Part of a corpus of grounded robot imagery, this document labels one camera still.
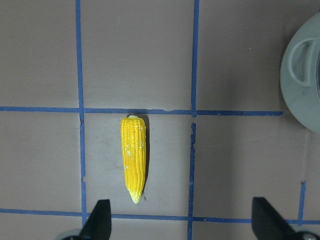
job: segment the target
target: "toy corn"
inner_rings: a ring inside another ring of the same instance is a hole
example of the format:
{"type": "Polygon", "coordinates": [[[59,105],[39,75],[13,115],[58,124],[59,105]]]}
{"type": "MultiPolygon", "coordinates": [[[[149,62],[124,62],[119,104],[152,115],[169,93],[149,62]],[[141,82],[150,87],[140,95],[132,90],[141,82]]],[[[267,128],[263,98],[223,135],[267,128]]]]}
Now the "toy corn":
{"type": "Polygon", "coordinates": [[[131,115],[121,120],[120,131],[125,185],[137,204],[145,185],[146,125],[142,118],[131,115]]]}

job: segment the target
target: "corn tip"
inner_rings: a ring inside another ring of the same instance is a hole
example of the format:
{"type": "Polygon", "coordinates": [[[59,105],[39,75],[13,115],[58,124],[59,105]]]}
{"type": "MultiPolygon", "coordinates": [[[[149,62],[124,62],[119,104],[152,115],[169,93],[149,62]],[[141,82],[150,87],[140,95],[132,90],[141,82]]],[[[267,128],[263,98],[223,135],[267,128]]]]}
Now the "corn tip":
{"type": "Polygon", "coordinates": [[[137,204],[137,203],[139,202],[140,197],[141,197],[138,192],[131,192],[131,191],[130,191],[130,196],[131,196],[131,198],[132,198],[132,201],[133,201],[135,204],[137,204]]]}

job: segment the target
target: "corn cob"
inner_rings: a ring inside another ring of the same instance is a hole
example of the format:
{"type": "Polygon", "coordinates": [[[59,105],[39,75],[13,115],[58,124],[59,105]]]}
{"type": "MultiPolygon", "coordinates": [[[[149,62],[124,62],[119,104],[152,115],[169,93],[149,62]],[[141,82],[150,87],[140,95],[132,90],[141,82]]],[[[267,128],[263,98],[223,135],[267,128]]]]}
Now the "corn cob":
{"type": "Polygon", "coordinates": [[[142,118],[131,115],[121,120],[121,149],[125,185],[137,204],[146,175],[146,125],[142,118]]]}

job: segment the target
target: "gray surface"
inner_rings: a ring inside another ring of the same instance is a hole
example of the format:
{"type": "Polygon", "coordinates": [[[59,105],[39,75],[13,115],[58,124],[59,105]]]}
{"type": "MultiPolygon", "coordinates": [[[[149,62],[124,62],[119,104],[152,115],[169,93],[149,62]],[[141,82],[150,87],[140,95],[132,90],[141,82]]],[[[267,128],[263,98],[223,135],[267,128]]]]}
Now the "gray surface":
{"type": "Polygon", "coordinates": [[[81,228],[81,217],[0,214],[0,233],[5,240],[55,240],[62,232],[81,228]]]}
{"type": "Polygon", "coordinates": [[[286,219],[298,217],[305,128],[281,117],[198,116],[194,209],[197,217],[251,217],[266,197],[286,219]]]}
{"type": "Polygon", "coordinates": [[[256,240],[250,224],[194,222],[194,240],[256,240]]]}
{"type": "Polygon", "coordinates": [[[74,4],[0,1],[0,106],[78,107],[74,4]]]}
{"type": "Polygon", "coordinates": [[[120,121],[126,114],[87,114],[87,210],[111,198],[114,214],[188,215],[191,116],[149,115],[150,159],[140,202],[125,186],[120,121]]]}
{"type": "Polygon", "coordinates": [[[193,1],[84,1],[84,105],[190,109],[193,1]]]}
{"type": "Polygon", "coordinates": [[[197,109],[283,110],[282,54],[318,0],[200,3],[197,109]]]}
{"type": "Polygon", "coordinates": [[[113,219],[110,240],[185,240],[186,221],[113,219]]]}
{"type": "Polygon", "coordinates": [[[308,131],[305,136],[304,146],[303,180],[306,181],[306,193],[303,217],[306,220],[319,220],[320,136],[308,131]]]}
{"type": "Polygon", "coordinates": [[[0,112],[0,208],[81,212],[79,115],[0,112]]]}

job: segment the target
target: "yellow corn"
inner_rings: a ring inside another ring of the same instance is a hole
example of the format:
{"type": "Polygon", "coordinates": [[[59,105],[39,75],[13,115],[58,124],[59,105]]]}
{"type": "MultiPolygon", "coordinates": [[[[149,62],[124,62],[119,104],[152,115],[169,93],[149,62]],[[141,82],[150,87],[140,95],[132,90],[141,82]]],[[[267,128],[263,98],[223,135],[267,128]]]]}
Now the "yellow corn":
{"type": "Polygon", "coordinates": [[[142,118],[131,115],[122,119],[121,148],[125,185],[137,204],[146,175],[146,125],[142,118]]]}

